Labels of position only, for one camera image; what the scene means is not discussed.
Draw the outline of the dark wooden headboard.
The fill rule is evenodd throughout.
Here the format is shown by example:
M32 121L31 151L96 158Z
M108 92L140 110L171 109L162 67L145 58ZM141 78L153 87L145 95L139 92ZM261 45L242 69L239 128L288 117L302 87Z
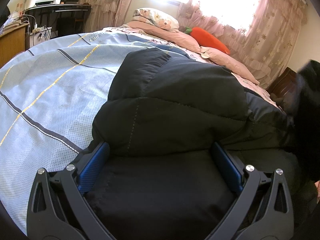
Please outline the dark wooden headboard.
M296 76L297 73L287 67L268 87L267 92L276 105L283 107L292 100L296 91Z

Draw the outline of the black desk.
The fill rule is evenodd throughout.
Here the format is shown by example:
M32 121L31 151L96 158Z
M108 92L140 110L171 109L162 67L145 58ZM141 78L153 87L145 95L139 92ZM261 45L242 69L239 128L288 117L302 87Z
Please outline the black desk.
M29 8L23 12L31 27L45 27L51 38L85 32L86 21L91 12L89 4L51 4Z

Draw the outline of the floral white pillow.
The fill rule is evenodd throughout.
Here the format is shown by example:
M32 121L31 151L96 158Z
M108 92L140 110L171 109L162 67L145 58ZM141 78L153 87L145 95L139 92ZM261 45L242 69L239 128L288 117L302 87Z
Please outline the floral white pillow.
M144 22L167 31L178 31L179 23L171 15L153 8L139 8L133 12L134 21Z

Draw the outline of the light blue plaid bedsheet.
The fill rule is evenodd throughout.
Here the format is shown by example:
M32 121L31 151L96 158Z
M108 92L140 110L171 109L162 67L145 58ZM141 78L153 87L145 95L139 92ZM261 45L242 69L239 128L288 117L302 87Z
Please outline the light blue plaid bedsheet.
M125 56L149 48L190 56L157 38L104 29L43 42L1 68L1 202L23 233L36 171L59 171L89 145Z

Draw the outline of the orange carrot plush pillow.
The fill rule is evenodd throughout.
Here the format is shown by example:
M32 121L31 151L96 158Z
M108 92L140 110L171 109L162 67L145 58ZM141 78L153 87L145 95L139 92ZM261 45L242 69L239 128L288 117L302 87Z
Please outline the orange carrot plush pillow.
M230 50L226 47L226 45L224 45L219 39L200 27L186 27L184 32L193 37L202 47L215 48L227 55L230 54Z

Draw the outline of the pink floral lace curtain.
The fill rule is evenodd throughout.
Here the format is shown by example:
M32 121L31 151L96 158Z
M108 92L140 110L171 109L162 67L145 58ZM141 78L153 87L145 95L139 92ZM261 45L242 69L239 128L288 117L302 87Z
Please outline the pink floral lace curtain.
M284 71L301 27L305 0L80 0L91 5L87 32L132 21L139 8L165 12L179 30L200 27L218 38L266 88Z

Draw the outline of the pink long pillow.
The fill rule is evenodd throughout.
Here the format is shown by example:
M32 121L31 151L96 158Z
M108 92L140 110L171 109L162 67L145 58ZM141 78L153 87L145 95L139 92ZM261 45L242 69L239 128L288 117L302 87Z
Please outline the pink long pillow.
M256 85L259 85L259 81L253 76L253 74L243 63L237 61L236 59L221 52L218 49L200 46L198 42L190 35L182 33L181 31L170 32L167 30L163 30L159 27L139 21L131 21L127 25L132 29L141 29L147 34L157 36L169 42L173 42L176 45L194 53L207 55L210 61L217 63L221 66L225 66L235 74L241 76L242 78L247 79Z

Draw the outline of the brown wooden cabinet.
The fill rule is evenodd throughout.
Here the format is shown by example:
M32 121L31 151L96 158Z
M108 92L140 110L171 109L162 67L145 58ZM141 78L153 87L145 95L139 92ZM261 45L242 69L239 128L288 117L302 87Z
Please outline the brown wooden cabinet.
M29 24L16 26L1 34L0 38L0 67L2 68L14 56L25 51L25 30Z

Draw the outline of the black padded jacket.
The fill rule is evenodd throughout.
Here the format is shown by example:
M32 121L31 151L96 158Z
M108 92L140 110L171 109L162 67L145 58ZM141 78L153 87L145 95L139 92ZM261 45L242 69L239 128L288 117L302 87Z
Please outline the black padded jacket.
M205 239L234 202L219 144L260 171L284 171L295 226L315 209L317 191L297 155L291 119L229 70L158 49L129 53L96 114L93 140L109 144L86 198L116 239Z

